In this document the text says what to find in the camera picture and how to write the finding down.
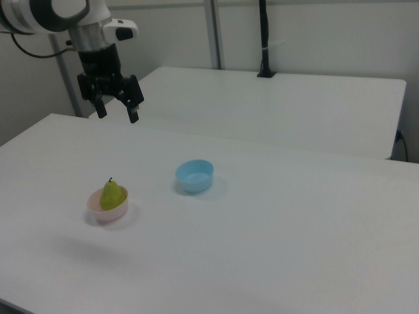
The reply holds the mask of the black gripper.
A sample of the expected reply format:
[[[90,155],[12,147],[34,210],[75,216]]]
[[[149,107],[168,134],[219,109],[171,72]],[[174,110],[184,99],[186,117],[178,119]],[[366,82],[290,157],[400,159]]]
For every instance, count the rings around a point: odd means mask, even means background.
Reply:
[[[93,104],[98,118],[107,115],[102,94],[115,96],[126,107],[131,124],[139,120],[139,105],[145,100],[135,75],[123,77],[116,44],[89,51],[78,52],[83,73],[77,75],[84,100]]]

